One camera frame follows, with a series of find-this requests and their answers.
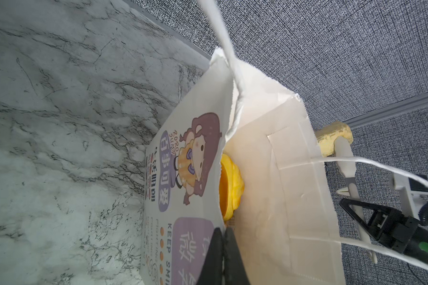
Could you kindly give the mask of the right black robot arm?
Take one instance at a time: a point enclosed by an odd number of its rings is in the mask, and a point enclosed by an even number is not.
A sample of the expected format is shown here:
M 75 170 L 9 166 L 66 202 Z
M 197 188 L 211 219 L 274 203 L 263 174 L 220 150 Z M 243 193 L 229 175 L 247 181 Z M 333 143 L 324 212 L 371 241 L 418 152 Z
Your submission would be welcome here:
M 400 209 L 363 202 L 355 180 L 356 165 L 348 140 L 334 141 L 334 154 L 346 187 L 338 190 L 340 206 L 356 222 L 361 241 L 377 241 L 385 248 L 428 264 L 428 180 L 392 172 L 391 189 L 399 194 Z

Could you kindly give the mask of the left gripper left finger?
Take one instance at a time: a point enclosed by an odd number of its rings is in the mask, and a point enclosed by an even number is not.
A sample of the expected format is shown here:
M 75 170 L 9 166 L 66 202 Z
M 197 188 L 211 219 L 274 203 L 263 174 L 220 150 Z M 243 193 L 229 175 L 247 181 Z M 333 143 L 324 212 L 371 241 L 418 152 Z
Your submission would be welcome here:
M 223 236 L 220 228 L 213 232 L 197 285 L 221 285 L 223 277 Z

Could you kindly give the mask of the white printed paper bag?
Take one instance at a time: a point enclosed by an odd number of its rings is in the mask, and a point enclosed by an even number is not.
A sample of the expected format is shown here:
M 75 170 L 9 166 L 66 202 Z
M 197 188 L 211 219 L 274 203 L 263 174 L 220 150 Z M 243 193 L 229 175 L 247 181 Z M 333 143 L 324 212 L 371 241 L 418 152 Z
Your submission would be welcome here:
M 200 6 L 220 47 L 145 152 L 140 274 L 146 285 L 196 285 L 213 232 L 234 231 L 251 285 L 343 285 L 342 245 L 428 270 L 375 240 L 340 236 L 325 163 L 300 96 L 239 60 L 215 1 Z M 245 184 L 226 223 L 222 154 Z

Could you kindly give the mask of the small yellow croissant bread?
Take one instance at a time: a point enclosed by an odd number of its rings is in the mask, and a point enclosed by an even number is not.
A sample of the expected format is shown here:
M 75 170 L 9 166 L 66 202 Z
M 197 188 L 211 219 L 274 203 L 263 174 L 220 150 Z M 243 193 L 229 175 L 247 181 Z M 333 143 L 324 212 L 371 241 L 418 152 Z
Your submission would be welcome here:
M 245 184 L 238 166 L 227 154 L 223 153 L 219 183 L 219 206 L 225 223 L 233 217 L 234 211 L 239 208 L 244 189 Z

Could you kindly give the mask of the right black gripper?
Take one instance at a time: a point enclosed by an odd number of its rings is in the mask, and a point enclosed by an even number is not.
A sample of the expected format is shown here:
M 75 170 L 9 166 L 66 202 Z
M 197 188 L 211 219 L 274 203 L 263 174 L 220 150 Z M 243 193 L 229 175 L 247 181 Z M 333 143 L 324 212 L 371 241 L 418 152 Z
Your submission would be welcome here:
M 335 157 L 353 157 L 350 143 L 344 137 L 338 137 L 335 140 L 334 150 Z M 355 162 L 337 161 L 337 166 L 347 187 L 344 195 L 351 198 L 343 198 L 340 206 L 356 221 L 360 240 L 371 244 L 371 237 L 384 247 L 400 254 L 417 254 L 418 242 L 414 236 L 417 233 L 419 221 L 391 207 L 361 202 L 355 180 L 357 170 Z M 355 206 L 372 210 L 371 218 L 368 221 L 361 218 L 355 212 Z

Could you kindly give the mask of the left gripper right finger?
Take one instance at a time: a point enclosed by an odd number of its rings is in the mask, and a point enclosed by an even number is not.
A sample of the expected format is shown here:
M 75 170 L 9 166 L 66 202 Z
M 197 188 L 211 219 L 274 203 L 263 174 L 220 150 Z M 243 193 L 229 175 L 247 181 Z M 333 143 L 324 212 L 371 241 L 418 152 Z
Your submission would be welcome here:
M 223 238 L 224 279 L 226 285 L 250 285 L 234 231 L 226 228 Z

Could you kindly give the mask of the pale crumbly square bread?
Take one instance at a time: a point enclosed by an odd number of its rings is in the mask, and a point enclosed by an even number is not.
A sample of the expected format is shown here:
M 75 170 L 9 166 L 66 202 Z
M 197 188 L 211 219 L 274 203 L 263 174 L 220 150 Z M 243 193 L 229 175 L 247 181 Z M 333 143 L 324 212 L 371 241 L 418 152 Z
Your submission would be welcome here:
M 352 144 L 354 141 L 351 128 L 340 121 L 336 121 L 315 131 L 315 136 L 323 157 L 331 156 L 335 153 L 335 141 L 342 137 Z

